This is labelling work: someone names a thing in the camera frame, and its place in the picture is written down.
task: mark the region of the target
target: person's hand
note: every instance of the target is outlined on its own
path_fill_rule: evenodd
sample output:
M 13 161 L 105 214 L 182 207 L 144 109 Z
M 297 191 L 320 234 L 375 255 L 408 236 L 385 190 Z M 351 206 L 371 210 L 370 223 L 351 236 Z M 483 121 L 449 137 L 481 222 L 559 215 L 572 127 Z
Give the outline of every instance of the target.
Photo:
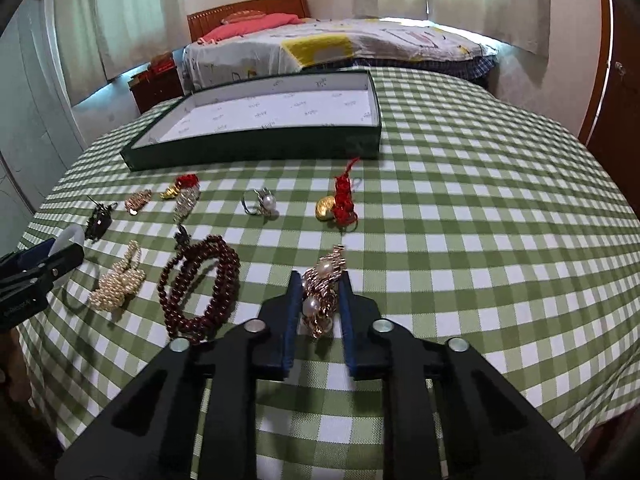
M 5 374 L 4 384 L 0 388 L 7 388 L 9 397 L 15 402 L 26 402 L 31 398 L 31 382 L 24 363 L 18 330 L 0 334 L 0 369 Z

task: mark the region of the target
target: wooden nightstand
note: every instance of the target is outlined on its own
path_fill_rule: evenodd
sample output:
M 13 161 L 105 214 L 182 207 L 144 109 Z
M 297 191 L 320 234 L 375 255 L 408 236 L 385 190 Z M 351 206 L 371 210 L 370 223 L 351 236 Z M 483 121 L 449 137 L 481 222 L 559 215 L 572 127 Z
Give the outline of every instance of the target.
M 159 74 L 147 72 L 148 78 L 138 75 L 138 82 L 130 87 L 141 114 L 162 101 L 184 95 L 176 66 Z

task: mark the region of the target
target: gold ingot ornament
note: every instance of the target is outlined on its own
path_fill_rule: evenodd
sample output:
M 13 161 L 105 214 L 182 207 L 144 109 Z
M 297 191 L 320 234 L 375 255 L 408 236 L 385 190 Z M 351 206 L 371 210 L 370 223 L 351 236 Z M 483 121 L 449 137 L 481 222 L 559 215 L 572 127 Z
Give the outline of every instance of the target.
M 164 193 L 160 193 L 160 198 L 162 200 L 171 200 L 179 195 L 180 190 L 177 186 L 171 185 L 169 186 Z
M 331 211 L 334 205 L 335 197 L 333 196 L 325 196 L 318 200 L 316 203 L 316 218 L 321 222 L 331 220 L 334 217 L 334 212 Z

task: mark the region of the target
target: red prayer beads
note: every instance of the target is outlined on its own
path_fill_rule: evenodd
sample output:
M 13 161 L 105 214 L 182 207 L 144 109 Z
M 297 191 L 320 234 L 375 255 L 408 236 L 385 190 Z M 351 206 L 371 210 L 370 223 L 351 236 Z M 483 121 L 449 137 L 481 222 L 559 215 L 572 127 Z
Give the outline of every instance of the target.
M 174 279 L 170 293 L 167 294 L 164 288 L 169 279 L 169 272 L 183 258 L 184 263 L 180 267 L 180 273 Z M 218 258 L 218 273 L 211 299 L 204 316 L 187 319 L 178 310 L 178 305 L 202 263 L 211 258 Z M 236 299 L 239 274 L 240 258 L 221 236 L 208 236 L 201 242 L 181 247 L 177 255 L 164 266 L 158 281 L 158 298 L 164 310 L 164 325 L 169 338 L 178 337 L 179 332 L 196 344 L 203 341 L 208 333 L 219 329 L 227 320 L 230 306 Z

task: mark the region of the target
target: red pillow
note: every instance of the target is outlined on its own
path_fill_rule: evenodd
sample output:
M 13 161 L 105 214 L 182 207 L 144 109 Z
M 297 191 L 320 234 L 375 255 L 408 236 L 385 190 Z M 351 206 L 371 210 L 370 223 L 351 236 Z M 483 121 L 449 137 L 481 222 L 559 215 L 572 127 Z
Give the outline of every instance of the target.
M 255 20 L 256 18 L 262 18 L 266 16 L 266 12 L 262 12 L 261 10 L 238 10 L 238 12 L 234 12 L 233 14 L 228 15 L 226 18 L 220 20 L 220 23 L 223 25 L 228 25 L 229 23 L 238 23 L 245 22 L 246 20 Z
M 245 34 L 267 30 L 268 28 L 276 28 L 282 25 L 299 25 L 300 23 L 305 22 L 295 14 L 276 12 L 274 14 L 267 14 L 266 16 L 257 18 L 256 20 L 220 25 L 219 27 L 214 28 L 209 34 L 200 38 L 198 43 L 217 43 L 222 40 L 228 40 L 228 38 L 244 36 Z

